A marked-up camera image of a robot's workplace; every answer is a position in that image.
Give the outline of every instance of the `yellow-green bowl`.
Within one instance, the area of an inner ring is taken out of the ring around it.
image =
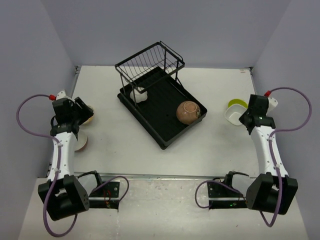
[[[248,104],[245,101],[238,99],[238,98],[235,98],[235,99],[232,99],[231,101],[229,101],[228,108],[230,108],[234,104],[239,104],[239,105],[245,107],[246,109],[248,108]]]

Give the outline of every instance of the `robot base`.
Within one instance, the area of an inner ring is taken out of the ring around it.
[[[89,196],[91,209],[119,209],[120,182],[111,181],[102,189],[95,191]]]
[[[221,181],[221,183],[232,188],[232,174],[227,174],[225,178],[215,177],[214,181]],[[233,192],[224,186],[214,183],[207,183],[209,209],[246,209],[247,204],[242,194]]]

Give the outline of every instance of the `gray wall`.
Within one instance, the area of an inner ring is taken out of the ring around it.
[[[297,200],[311,240],[320,239],[320,1],[292,0],[253,69],[258,93],[290,86],[307,94],[313,104],[309,124],[293,133],[279,133],[279,150],[290,176],[297,178]],[[297,126],[307,104],[296,94],[277,92],[277,127]]]
[[[16,109],[30,95],[70,89],[74,66],[39,0],[0,1],[0,31],[0,239],[14,240],[52,152],[48,140],[18,127]],[[52,115],[45,98],[21,113],[23,123],[41,133],[49,132]]]
[[[42,0],[72,61],[114,65],[159,40],[187,67],[250,67],[290,0]]]

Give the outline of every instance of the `black dish rack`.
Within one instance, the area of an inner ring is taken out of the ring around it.
[[[163,150],[207,114],[207,109],[178,79],[178,71],[184,66],[182,56],[162,41],[115,65],[122,82],[117,97]],[[147,91],[147,100],[137,103],[135,91],[141,94]],[[181,123],[176,116],[178,106],[184,101],[197,103],[201,110],[201,116],[190,125]]]

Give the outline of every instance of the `black drip tray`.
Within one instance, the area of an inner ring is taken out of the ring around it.
[[[134,82],[138,87],[145,88],[166,75],[165,71],[156,67]],[[187,129],[202,121],[207,114],[207,109],[169,75],[147,89],[148,98],[146,101],[137,103],[138,107],[130,98],[131,91],[132,86],[126,85],[124,89],[120,89],[118,98],[162,149],[166,149]],[[201,116],[190,125],[181,123],[176,116],[178,106],[184,101],[193,101],[201,109]]]

